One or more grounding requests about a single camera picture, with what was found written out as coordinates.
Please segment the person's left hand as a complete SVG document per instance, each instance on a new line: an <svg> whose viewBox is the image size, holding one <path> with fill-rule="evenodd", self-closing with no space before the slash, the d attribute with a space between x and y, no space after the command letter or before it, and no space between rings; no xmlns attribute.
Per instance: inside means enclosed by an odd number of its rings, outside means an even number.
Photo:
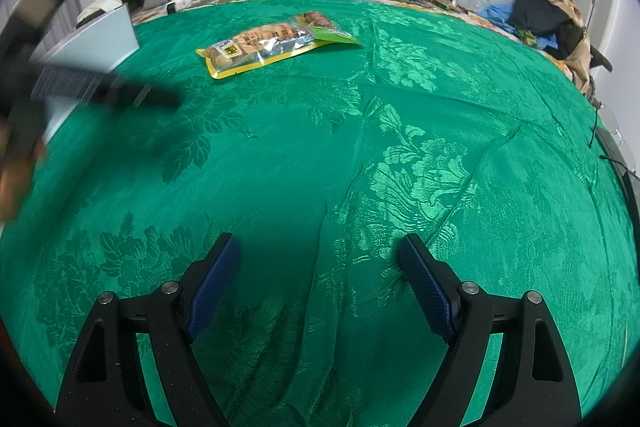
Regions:
<svg viewBox="0 0 640 427"><path fill-rule="evenodd" d="M25 157L6 159L6 148L10 139L10 127L1 121L1 223L13 221L23 206L25 198L32 191L32 179L39 161L46 156L46 143L38 139L32 151Z"/></svg>

